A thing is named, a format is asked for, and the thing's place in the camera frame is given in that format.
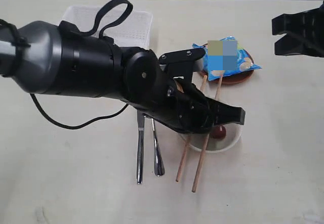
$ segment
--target black cable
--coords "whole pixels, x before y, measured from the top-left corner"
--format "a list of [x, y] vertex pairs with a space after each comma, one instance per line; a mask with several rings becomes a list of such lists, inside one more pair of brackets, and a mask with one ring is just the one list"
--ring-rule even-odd
[[42, 114], [42, 116], [47, 119], [50, 123], [58, 126], [58, 127], [61, 127], [61, 128], [64, 128], [64, 129], [81, 129], [83, 127], [86, 127], [87, 125], [93, 123], [93, 122], [96, 122], [98, 120], [102, 120], [102, 119], [110, 119], [110, 118], [113, 118], [113, 117], [116, 117], [118, 115], [120, 115], [128, 106], [128, 104], [126, 104], [125, 106], [122, 107], [122, 109], [120, 109], [117, 113], [114, 113], [114, 114], [111, 114], [111, 115], [107, 115], [107, 116], [100, 116], [100, 117], [97, 117], [97, 118], [94, 118], [92, 120], [89, 120], [88, 122], [86, 123], [83, 123], [83, 124], [80, 124], [80, 125], [77, 125], [77, 126], [70, 126], [70, 125], [65, 125], [65, 124], [61, 124], [60, 122], [57, 122], [55, 121], [54, 119], [52, 119], [45, 111], [44, 109], [41, 107], [41, 105], [39, 104], [35, 94], [30, 94], [31, 96], [31, 99], [33, 100], [33, 102], [35, 103], [36, 105], [36, 108], [39, 110], [39, 112]]

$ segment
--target robotic arm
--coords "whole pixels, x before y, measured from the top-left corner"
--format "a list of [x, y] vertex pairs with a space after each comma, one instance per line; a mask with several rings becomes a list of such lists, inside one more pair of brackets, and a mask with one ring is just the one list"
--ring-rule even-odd
[[[92, 37], [101, 18], [120, 4], [127, 4], [122, 16], [104, 26], [99, 38]], [[171, 52], [158, 59], [151, 50], [120, 48], [104, 36], [104, 30], [122, 23], [132, 8], [127, 0], [110, 1], [88, 32], [66, 21], [59, 26], [35, 21], [16, 29], [1, 20], [0, 75], [30, 93], [41, 113], [34, 94], [118, 99], [180, 133], [244, 124], [242, 108], [207, 98], [191, 83], [203, 49]]]

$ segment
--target wooden chopstick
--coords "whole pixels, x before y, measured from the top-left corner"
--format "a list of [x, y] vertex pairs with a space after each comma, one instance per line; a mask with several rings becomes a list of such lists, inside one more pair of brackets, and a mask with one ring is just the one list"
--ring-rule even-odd
[[[202, 84], [200, 86], [200, 91], [202, 93], [204, 93], [206, 84], [207, 84], [207, 76], [205, 75], [202, 80]], [[182, 152], [182, 156], [181, 156], [181, 160], [180, 160], [180, 164], [179, 164], [179, 168], [178, 168], [178, 173], [177, 173], [177, 177], [176, 177], [176, 182], [178, 182], [181, 177], [181, 173], [182, 173], [182, 169], [185, 164], [185, 161], [186, 161], [186, 156], [187, 156], [187, 152], [189, 149], [190, 141], [191, 141], [191, 135], [188, 135], [188, 138], [186, 140], [186, 143], [185, 143], [185, 146], [184, 146], [184, 149]]]
[[[218, 82], [217, 91], [216, 91], [216, 95], [215, 95], [215, 100], [218, 100], [218, 98], [219, 98], [219, 94], [221, 92], [222, 81], [223, 81], [223, 73], [221, 74], [219, 82]], [[205, 159], [208, 140], [209, 140], [209, 134], [207, 134], [206, 137], [205, 137], [204, 145], [203, 145], [201, 153], [200, 153], [198, 167], [197, 167], [196, 175], [194, 177], [194, 182], [193, 182], [193, 186], [192, 186], [192, 190], [191, 190], [194, 193], [197, 190], [198, 181], [199, 181], [199, 177], [200, 177], [200, 172], [201, 172], [201, 169], [203, 167], [203, 163], [204, 163], [204, 159]]]

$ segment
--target table surface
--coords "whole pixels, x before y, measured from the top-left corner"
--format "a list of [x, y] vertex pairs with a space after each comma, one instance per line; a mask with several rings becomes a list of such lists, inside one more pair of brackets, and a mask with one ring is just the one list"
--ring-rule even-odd
[[[70, 5], [109, 0], [0, 0], [0, 17], [18, 27], [57, 23]], [[0, 79], [0, 223], [36, 223], [43, 210], [56, 223], [306, 223], [324, 216], [324, 60], [278, 57], [271, 19], [321, 2], [130, 0], [153, 13], [157, 55], [193, 42], [235, 36], [262, 66], [245, 83], [224, 86], [222, 99], [243, 107], [246, 124], [232, 149], [207, 155], [197, 193], [199, 154], [190, 151], [182, 181], [175, 177], [183, 143], [158, 124], [166, 174], [153, 173], [153, 136], [146, 120], [144, 183], [136, 184], [136, 111], [70, 131], [45, 121], [30, 96]], [[193, 82], [200, 84], [195, 74]], [[206, 94], [215, 93], [215, 85]], [[66, 124], [117, 111], [110, 99], [39, 96]]]

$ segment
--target blue snack bag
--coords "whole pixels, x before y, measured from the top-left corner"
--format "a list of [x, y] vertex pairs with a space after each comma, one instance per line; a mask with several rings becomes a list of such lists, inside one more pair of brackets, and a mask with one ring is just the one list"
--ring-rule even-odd
[[[230, 36], [220, 41], [224, 40], [236, 40], [234, 37]], [[208, 46], [198, 46], [196, 44], [192, 45], [193, 48], [204, 48], [206, 54], [204, 55], [204, 71], [208, 74], [208, 80], [212, 81], [220, 77], [220, 71], [211, 70], [211, 65], [208, 65]], [[239, 44], [237, 44], [237, 67], [235, 70], [225, 70], [224, 76], [232, 76], [239, 74], [244, 71], [251, 71], [261, 69], [260, 66], [254, 64], [249, 56], [249, 54], [244, 50]]]

